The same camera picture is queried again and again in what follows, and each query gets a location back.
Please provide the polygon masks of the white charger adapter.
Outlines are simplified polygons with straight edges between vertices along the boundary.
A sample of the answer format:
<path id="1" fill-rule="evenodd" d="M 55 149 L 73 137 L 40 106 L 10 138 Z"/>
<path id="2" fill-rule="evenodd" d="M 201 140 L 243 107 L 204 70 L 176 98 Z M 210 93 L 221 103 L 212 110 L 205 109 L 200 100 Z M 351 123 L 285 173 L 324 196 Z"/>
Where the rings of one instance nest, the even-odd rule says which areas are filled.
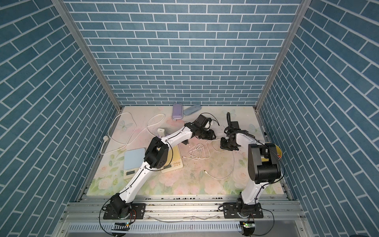
<path id="1" fill-rule="evenodd" d="M 158 128 L 157 133 L 159 137 L 164 137 L 165 136 L 165 129 L 164 128 Z"/>

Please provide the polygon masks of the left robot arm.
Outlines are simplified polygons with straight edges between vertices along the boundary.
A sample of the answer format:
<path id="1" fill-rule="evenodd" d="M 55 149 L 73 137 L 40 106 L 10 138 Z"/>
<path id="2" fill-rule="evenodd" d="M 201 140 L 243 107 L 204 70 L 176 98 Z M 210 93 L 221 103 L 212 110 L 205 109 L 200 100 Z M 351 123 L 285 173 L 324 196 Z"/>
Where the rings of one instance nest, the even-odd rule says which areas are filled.
<path id="1" fill-rule="evenodd" d="M 212 118 L 201 114 L 195 121 L 184 124 L 178 131 L 161 138 L 156 136 L 151 140 L 137 173 L 120 192 L 110 198 L 110 207 L 116 218 L 123 219 L 129 215 L 138 191 L 154 172 L 162 170 L 169 151 L 174 147 L 180 143 L 187 143 L 193 137 L 203 140 L 216 139 L 215 132 L 210 128 L 212 121 Z"/>

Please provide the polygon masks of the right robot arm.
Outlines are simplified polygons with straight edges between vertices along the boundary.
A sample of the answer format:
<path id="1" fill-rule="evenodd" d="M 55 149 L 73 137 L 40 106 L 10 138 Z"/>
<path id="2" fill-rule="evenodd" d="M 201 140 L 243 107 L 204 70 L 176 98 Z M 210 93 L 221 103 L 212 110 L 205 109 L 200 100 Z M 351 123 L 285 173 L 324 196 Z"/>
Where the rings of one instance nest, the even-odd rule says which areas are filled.
<path id="1" fill-rule="evenodd" d="M 252 134 L 239 127 L 237 121 L 231 121 L 227 114 L 228 126 L 225 137 L 221 138 L 220 148 L 227 151 L 247 152 L 249 182 L 237 199 L 237 211 L 247 216 L 259 209 L 259 197 L 263 190 L 281 178 L 281 168 L 276 145 L 262 143 Z"/>

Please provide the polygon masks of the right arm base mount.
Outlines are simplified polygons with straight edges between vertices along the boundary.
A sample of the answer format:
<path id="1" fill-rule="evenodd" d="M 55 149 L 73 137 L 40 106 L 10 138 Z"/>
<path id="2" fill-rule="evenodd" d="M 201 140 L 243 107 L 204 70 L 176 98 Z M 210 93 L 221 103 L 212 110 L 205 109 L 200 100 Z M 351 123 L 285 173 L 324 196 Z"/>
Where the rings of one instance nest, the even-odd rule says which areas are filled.
<path id="1" fill-rule="evenodd" d="M 225 219 L 261 219 L 264 217 L 260 203 L 247 205 L 244 203 L 224 202 L 221 207 Z"/>

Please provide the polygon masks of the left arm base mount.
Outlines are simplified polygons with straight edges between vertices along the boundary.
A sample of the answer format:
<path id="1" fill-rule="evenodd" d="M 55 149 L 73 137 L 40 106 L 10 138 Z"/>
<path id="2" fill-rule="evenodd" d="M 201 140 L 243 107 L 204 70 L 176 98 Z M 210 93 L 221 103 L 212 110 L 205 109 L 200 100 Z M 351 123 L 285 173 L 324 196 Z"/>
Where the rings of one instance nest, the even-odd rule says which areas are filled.
<path id="1" fill-rule="evenodd" d="M 132 203 L 130 206 L 123 208 L 120 212 L 113 209 L 111 204 L 107 204 L 102 208 L 104 211 L 103 218 L 105 220 L 122 220 L 129 219 L 134 221 L 136 219 L 143 219 L 146 209 L 146 204 L 144 203 Z"/>

